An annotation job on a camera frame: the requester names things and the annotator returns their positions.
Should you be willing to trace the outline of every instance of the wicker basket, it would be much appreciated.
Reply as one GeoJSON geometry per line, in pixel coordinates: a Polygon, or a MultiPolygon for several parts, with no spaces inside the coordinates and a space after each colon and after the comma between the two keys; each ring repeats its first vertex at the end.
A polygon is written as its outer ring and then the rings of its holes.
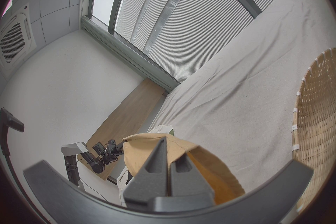
{"type": "Polygon", "coordinates": [[[308,68],[293,112],[293,158],[314,169],[297,203],[298,211],[312,201],[336,159],[336,48],[323,52],[308,68]]]}

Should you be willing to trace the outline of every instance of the air conditioner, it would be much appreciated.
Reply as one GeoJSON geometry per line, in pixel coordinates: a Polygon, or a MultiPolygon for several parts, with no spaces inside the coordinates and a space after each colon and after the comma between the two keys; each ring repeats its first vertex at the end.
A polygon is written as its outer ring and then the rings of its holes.
{"type": "Polygon", "coordinates": [[[28,3],[15,12],[0,29],[0,48],[0,71],[8,80],[15,66],[28,59],[36,49],[28,3]]]}

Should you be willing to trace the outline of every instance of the wooden board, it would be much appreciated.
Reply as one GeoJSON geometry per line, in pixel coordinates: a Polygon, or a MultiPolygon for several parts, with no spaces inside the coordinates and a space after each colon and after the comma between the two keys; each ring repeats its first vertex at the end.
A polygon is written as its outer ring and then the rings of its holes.
{"type": "MultiPolygon", "coordinates": [[[[89,151],[97,157],[98,154],[92,148],[97,142],[104,145],[110,139],[114,139],[118,144],[124,137],[136,134],[164,91],[164,88],[146,78],[121,102],[87,141],[86,145],[89,151]]],[[[81,159],[82,164],[93,172],[90,165],[82,160],[81,155],[78,155],[77,158],[81,159]]],[[[106,180],[115,165],[116,162],[106,165],[105,170],[96,175],[106,180]]]]}

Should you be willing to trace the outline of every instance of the air vent grille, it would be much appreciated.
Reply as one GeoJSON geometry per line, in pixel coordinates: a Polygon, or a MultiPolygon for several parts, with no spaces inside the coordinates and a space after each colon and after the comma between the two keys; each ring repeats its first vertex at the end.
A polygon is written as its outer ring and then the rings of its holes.
{"type": "Polygon", "coordinates": [[[0,43],[2,55],[7,63],[25,47],[21,25],[17,22],[3,37],[0,43]]]}

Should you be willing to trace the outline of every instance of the yellow garment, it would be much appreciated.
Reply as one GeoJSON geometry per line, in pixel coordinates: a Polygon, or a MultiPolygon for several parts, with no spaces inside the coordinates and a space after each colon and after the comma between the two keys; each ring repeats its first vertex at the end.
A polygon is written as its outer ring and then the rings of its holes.
{"type": "Polygon", "coordinates": [[[172,162],[187,153],[199,172],[215,192],[215,203],[221,204],[245,193],[229,168],[215,155],[192,142],[179,139],[171,134],[144,133],[124,138],[124,160],[132,176],[143,166],[158,141],[167,138],[168,173],[172,162]]]}

